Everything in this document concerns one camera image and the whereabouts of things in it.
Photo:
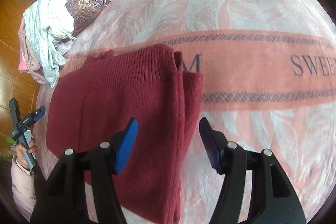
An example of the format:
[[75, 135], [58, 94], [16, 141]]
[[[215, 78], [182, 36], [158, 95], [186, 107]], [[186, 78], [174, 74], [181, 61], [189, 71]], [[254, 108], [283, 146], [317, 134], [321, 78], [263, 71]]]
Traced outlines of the person left hand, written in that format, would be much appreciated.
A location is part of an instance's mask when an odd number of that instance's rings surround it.
[[23, 153], [27, 152], [27, 153], [32, 154], [33, 156], [36, 156], [38, 151], [37, 151], [37, 146], [35, 143], [36, 143], [35, 136], [34, 134], [31, 134], [31, 140], [29, 142], [29, 149], [27, 149], [22, 143], [18, 143], [15, 146], [17, 163], [26, 170], [30, 170], [30, 167]]

